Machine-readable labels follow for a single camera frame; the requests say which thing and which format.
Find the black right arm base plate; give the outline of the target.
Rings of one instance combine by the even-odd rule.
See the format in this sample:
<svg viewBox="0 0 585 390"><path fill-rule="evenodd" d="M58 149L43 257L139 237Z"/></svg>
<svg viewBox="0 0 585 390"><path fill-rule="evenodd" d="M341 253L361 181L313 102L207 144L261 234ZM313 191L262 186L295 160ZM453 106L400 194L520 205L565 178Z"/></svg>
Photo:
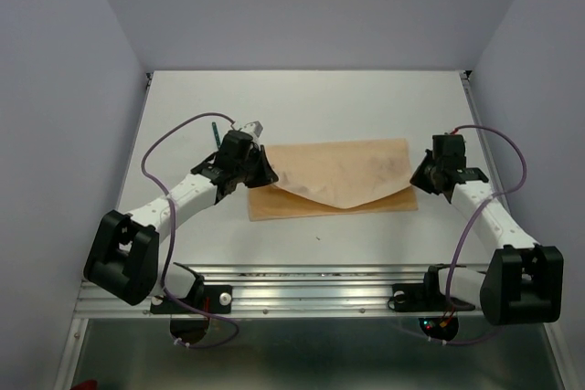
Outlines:
<svg viewBox="0 0 585 390"><path fill-rule="evenodd" d="M428 286L423 282L394 283L387 301L390 310L398 313L432 314L450 310L479 311L478 290L453 285L449 298L443 285Z"/></svg>

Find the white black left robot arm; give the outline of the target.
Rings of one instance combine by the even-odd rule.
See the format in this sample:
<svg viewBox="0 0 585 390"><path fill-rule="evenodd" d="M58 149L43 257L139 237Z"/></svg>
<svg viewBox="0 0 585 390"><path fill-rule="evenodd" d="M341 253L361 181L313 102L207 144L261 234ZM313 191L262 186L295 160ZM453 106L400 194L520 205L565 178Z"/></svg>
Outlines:
<svg viewBox="0 0 585 390"><path fill-rule="evenodd" d="M217 205L239 184L248 188L278 182L257 121L228 131L217 152L192 168L175 187L129 213L104 215L90 248L83 276L118 299L137 305L158 293L163 267L159 245L192 216Z"/></svg>

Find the beige cloth napkin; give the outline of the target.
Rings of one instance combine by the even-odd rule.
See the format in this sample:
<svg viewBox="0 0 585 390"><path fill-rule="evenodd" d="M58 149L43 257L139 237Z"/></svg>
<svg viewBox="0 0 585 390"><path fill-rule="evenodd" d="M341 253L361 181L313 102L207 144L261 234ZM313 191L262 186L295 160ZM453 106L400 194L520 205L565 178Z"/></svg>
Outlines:
<svg viewBox="0 0 585 390"><path fill-rule="evenodd" d="M418 209L405 139L272 145L266 153L279 181L249 190L251 221Z"/></svg>

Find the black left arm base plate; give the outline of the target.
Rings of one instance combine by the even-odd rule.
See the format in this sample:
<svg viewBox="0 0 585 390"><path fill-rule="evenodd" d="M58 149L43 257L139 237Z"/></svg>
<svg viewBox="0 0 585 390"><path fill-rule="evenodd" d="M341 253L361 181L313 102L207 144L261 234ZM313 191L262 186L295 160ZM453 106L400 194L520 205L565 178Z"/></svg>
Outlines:
<svg viewBox="0 0 585 390"><path fill-rule="evenodd" d="M182 299L182 301L190 307L207 313L227 315L231 313L232 296L233 288L231 285L205 285L199 292L189 292L188 296ZM191 311L176 304L165 296L152 298L150 312L153 315L181 315L191 313Z"/></svg>

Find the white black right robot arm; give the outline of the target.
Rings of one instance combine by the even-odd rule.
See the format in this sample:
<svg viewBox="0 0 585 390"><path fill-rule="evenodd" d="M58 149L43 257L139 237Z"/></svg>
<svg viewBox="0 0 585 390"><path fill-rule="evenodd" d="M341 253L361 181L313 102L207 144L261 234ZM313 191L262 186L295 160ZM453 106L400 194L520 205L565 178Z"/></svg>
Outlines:
<svg viewBox="0 0 585 390"><path fill-rule="evenodd" d="M543 246L508 213L503 193L485 173L467 164L465 140L455 132L438 134L410 182L442 195L467 224L447 266L430 268L420 286L423 302L440 308L482 311L494 326L557 321L561 312L564 258L554 246ZM492 251L486 271L459 263L463 244L475 234Z"/></svg>

